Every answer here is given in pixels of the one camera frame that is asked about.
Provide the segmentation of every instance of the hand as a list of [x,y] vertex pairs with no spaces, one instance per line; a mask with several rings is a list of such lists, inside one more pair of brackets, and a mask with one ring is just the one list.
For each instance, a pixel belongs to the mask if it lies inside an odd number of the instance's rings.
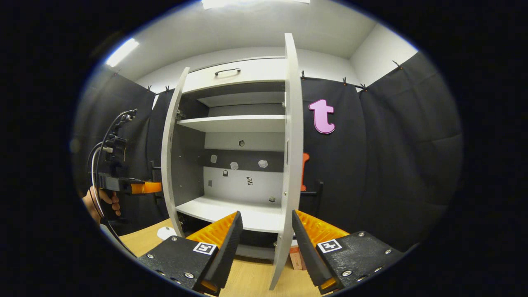
[[[115,192],[112,192],[112,198],[109,198],[108,195],[102,190],[99,189],[99,198],[104,200],[106,203],[112,205],[112,209],[116,212],[117,216],[121,216],[121,211],[119,210],[121,207],[119,206],[119,198],[117,198],[117,194]],[[98,223],[101,223],[101,217],[99,216],[99,213],[97,212],[97,206],[94,205],[94,201],[96,199],[95,191],[93,189],[93,186],[90,187],[90,189],[86,192],[86,196],[82,198],[82,201],[84,202],[84,205],[88,209],[88,212],[92,216],[92,218]]]

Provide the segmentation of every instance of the white cabinet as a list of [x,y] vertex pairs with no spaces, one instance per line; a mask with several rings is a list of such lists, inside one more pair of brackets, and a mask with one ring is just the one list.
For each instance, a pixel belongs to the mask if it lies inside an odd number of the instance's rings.
[[248,82],[284,81],[286,59],[269,58],[226,63],[191,72],[183,93]]
[[186,68],[162,143],[163,192],[176,233],[184,236],[178,213],[214,222],[240,211],[244,230],[276,238],[276,247],[237,249],[274,259],[270,290],[288,258],[302,175],[303,103],[289,33],[285,53],[193,73]]

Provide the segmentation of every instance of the open cabinet door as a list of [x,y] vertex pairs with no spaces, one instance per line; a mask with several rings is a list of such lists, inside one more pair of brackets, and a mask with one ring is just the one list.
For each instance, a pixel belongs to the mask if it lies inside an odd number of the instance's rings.
[[171,103],[169,104],[167,117],[165,118],[165,126],[163,128],[163,140],[162,140],[162,187],[163,187],[163,196],[165,197],[165,204],[167,205],[168,215],[171,218],[172,225],[176,234],[180,237],[183,237],[182,226],[180,225],[180,220],[178,220],[178,215],[176,213],[176,203],[174,200],[174,188],[172,183],[172,174],[175,168],[172,168],[172,141],[174,134],[174,125],[176,125],[176,114],[180,106],[180,99],[182,98],[183,85],[185,84],[185,79],[189,73],[189,67],[186,67],[171,98]]
[[299,63],[291,33],[285,33],[284,35],[286,39],[286,127],[281,199],[281,214],[284,220],[284,227],[278,232],[270,290],[273,290],[275,285],[277,285],[289,255],[291,241],[294,235],[293,228],[291,227],[291,211],[299,207],[303,168],[303,94],[300,85]]

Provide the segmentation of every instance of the clip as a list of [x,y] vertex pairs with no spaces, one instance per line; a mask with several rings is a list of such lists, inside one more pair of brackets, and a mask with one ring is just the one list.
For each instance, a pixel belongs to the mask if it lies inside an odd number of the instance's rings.
[[394,64],[398,65],[398,67],[399,67],[400,69],[403,69],[403,68],[402,68],[398,63],[396,63],[394,60],[392,60],[392,61],[394,62]]

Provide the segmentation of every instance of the ceiling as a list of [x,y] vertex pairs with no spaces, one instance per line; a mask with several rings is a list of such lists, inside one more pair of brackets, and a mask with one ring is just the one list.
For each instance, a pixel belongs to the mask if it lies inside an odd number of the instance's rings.
[[252,1],[209,10],[196,1],[134,34],[139,46],[117,68],[124,77],[137,80],[199,54],[283,47],[284,33],[293,34],[299,49],[349,59],[375,25],[369,17],[330,0]]

